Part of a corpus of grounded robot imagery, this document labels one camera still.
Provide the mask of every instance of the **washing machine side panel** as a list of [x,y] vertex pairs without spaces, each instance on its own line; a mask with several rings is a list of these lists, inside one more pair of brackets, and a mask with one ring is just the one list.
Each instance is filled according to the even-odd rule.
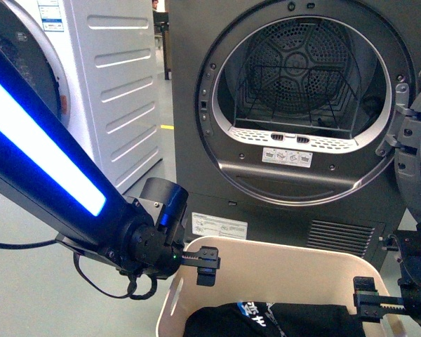
[[151,6],[143,0],[65,3],[92,111],[96,159],[124,192],[161,159]]

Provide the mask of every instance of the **white sticker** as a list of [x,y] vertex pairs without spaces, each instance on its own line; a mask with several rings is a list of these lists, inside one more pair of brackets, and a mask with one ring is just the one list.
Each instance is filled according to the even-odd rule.
[[37,0],[40,6],[59,6],[59,0]]
[[61,20],[42,20],[45,32],[64,32]]
[[41,19],[61,19],[61,10],[59,6],[39,6],[39,12],[41,14]]
[[312,164],[312,156],[313,153],[311,152],[264,147],[264,151],[262,153],[262,161],[264,163],[274,163],[309,168]]
[[246,240],[248,223],[192,212],[192,233]]

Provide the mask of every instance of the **dryer drum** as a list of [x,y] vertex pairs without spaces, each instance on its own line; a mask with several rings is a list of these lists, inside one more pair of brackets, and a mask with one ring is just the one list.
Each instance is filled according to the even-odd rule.
[[218,103],[234,127],[352,139],[378,118],[386,91],[364,38],[336,21],[296,18],[263,27],[234,49]]

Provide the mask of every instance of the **white plastic basket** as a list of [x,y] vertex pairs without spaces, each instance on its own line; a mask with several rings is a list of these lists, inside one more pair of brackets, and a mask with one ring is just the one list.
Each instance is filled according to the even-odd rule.
[[[159,316],[158,337],[182,337],[187,318],[198,309],[239,301],[346,305],[355,314],[355,276],[374,277],[379,294],[389,295],[372,265],[346,253],[222,237],[201,237],[187,250],[202,246],[217,247],[222,259],[215,286],[197,286],[196,268],[181,266]],[[406,336],[396,315],[387,319],[393,336]],[[370,337],[386,336],[381,324],[363,323],[363,329]]]

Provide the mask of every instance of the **warning label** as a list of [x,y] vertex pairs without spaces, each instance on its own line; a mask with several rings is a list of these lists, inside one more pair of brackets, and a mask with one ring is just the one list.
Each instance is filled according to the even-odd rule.
[[248,223],[206,214],[192,213],[192,233],[206,236],[232,237],[234,239],[246,239]]
[[313,153],[311,152],[264,147],[264,151],[262,153],[262,161],[264,163],[274,163],[309,168],[312,164],[312,155]]

